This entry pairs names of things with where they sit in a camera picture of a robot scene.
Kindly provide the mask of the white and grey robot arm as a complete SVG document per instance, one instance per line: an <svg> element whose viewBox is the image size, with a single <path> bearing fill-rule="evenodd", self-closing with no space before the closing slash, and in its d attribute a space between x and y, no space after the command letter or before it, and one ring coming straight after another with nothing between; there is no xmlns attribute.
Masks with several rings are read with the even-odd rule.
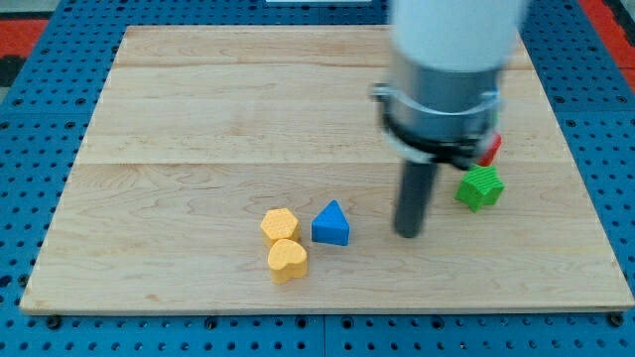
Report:
<svg viewBox="0 0 635 357"><path fill-rule="evenodd" d="M415 168L466 170L489 147L498 81L526 0L394 0L390 62L373 94L387 143Z"/></svg>

